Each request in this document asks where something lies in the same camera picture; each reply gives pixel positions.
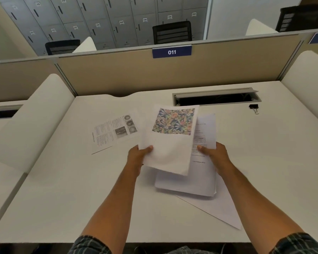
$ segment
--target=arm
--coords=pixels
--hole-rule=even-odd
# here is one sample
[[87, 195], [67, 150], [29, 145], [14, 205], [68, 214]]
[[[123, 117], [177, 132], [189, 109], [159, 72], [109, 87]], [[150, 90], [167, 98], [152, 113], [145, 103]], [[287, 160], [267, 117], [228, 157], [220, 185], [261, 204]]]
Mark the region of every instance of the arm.
[[284, 212], [261, 195], [247, 178], [232, 164], [224, 145], [216, 149], [198, 145], [198, 150], [209, 155], [219, 175], [223, 178], [240, 220], [259, 254], [267, 254], [276, 243], [303, 230]]
[[131, 222], [136, 179], [144, 156], [152, 150], [153, 146], [144, 150], [135, 146], [129, 150], [127, 163], [117, 182], [81, 234], [99, 239], [113, 254], [122, 254], [124, 249]]

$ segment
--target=floral pattern print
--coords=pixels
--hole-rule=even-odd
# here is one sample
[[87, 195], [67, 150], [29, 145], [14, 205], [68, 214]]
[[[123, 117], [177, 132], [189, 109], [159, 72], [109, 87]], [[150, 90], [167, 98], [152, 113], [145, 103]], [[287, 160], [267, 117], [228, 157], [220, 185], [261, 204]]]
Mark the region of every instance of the floral pattern print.
[[191, 135], [194, 109], [160, 109], [152, 131], [162, 134]]

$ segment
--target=black office chair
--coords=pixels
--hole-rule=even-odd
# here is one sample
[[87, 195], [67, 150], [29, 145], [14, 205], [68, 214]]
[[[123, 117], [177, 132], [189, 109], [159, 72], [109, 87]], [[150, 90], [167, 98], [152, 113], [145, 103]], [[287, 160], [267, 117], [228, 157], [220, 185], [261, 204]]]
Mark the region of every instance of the black office chair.
[[292, 6], [280, 9], [276, 27], [278, 32], [318, 28], [318, 4]]
[[72, 53], [80, 45], [79, 39], [45, 43], [48, 55]]
[[154, 44], [192, 41], [191, 22], [181, 21], [153, 27]]

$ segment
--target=black binder clip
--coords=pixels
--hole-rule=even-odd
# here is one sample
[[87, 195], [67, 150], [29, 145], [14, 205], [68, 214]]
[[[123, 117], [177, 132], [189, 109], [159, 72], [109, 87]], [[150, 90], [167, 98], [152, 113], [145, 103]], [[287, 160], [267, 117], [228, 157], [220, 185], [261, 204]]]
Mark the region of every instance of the black binder clip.
[[252, 110], [254, 110], [254, 113], [256, 114], [256, 115], [258, 115], [259, 114], [259, 112], [258, 112], [258, 104], [250, 104], [250, 109], [252, 109]]

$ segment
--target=white desk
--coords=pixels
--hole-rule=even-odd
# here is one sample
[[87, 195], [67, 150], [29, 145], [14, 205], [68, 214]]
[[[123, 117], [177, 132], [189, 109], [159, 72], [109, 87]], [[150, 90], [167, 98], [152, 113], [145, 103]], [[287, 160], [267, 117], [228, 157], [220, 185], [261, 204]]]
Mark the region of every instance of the white desk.
[[[202, 106], [215, 113], [217, 140], [267, 198], [318, 240], [318, 119], [279, 81], [138, 92], [128, 97], [76, 97], [0, 221], [0, 243], [72, 243], [105, 199], [126, 162], [133, 138], [89, 154], [88, 129], [132, 108], [172, 105], [172, 93], [253, 87], [249, 104]], [[248, 242], [245, 231], [154, 188], [155, 170], [136, 183], [127, 242]]]

